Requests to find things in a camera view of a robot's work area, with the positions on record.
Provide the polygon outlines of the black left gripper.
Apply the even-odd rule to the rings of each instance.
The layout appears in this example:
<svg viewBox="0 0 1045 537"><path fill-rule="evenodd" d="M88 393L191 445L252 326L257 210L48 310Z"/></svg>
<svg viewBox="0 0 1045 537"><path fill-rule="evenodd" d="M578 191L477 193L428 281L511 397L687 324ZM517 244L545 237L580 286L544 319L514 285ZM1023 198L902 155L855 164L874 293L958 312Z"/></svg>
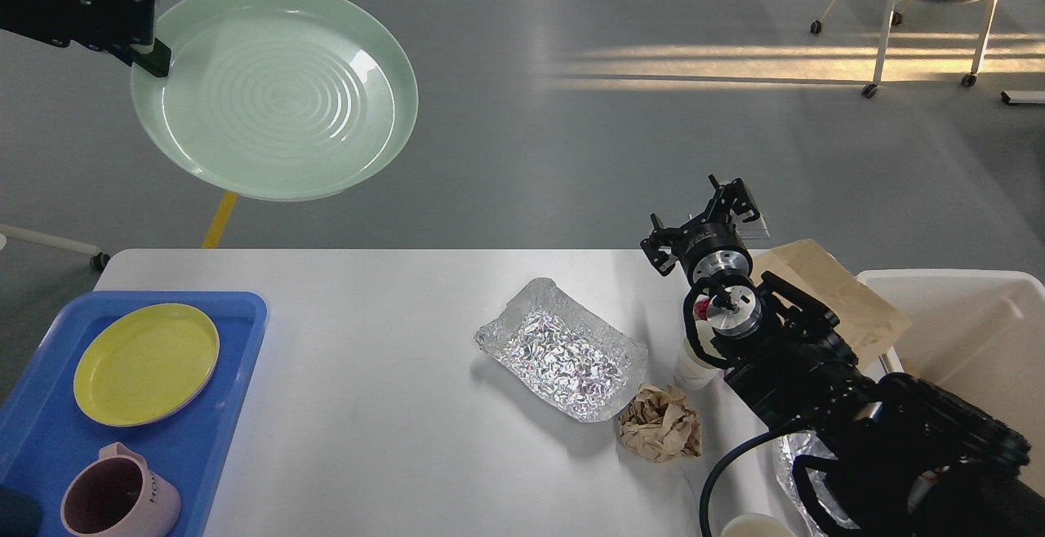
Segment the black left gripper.
<svg viewBox="0 0 1045 537"><path fill-rule="evenodd" d="M2 0L2 30L55 47L75 40L165 78L171 49L154 31L156 1Z"/></svg>

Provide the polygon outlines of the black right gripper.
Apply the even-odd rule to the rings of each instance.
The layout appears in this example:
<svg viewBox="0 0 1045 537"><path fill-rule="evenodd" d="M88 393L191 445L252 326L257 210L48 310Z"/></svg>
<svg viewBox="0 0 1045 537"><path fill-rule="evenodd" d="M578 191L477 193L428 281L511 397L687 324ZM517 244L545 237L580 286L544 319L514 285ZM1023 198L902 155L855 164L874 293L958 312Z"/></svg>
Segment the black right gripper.
<svg viewBox="0 0 1045 537"><path fill-rule="evenodd" d="M750 277L753 258L743 243L741 225L762 224L754 196L742 179L720 181L709 174L714 195L696 227L667 227L656 213L650 214L651 232L638 247L661 277L682 265L687 283L706 277Z"/></svg>

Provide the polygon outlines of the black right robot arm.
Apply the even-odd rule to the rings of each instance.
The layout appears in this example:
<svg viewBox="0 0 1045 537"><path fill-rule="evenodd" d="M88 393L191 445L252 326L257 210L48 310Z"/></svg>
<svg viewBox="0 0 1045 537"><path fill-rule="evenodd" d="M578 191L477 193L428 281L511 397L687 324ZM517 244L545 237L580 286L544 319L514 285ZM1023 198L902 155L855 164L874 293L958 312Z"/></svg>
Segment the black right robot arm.
<svg viewBox="0 0 1045 537"><path fill-rule="evenodd" d="M653 268L683 268L687 343L725 372L767 431L723 456L698 504L739 456L811 431L831 458L796 456L791 477L829 536L1041 536L1043 497L1020 481L1029 442L954 393L905 373L873 380L821 300L777 274L753 281L753 257L735 220L760 210L742 179L712 179L709 206L682 227L653 215L643 254Z"/></svg>

